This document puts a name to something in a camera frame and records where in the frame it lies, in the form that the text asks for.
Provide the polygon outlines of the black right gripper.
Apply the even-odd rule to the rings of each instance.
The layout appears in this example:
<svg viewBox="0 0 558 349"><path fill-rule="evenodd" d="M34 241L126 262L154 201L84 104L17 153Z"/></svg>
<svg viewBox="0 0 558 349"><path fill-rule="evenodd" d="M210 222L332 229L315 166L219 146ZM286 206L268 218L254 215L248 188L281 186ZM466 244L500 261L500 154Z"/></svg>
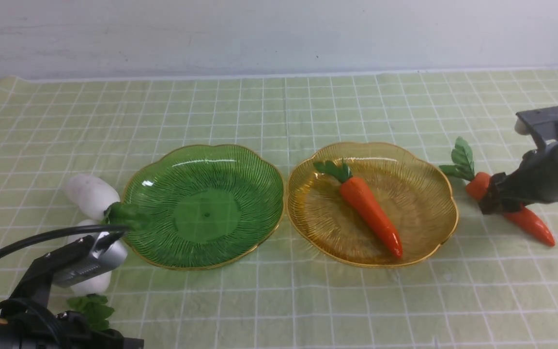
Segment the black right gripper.
<svg viewBox="0 0 558 349"><path fill-rule="evenodd" d="M519 212L526 204L558 203L558 139L556 135L530 133L536 150L513 173L492 175L479 200L483 214Z"/></svg>

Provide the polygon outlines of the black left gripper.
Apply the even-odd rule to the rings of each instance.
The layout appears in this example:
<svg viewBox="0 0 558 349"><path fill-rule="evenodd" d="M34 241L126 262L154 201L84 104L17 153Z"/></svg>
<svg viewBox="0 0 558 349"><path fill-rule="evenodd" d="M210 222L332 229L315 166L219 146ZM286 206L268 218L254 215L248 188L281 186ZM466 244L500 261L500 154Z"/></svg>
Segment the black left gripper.
<svg viewBox="0 0 558 349"><path fill-rule="evenodd" d="M144 340L94 331L86 316L47 308L55 272L80 254L60 247L35 259L8 299L0 302L0 349L141 349Z"/></svg>

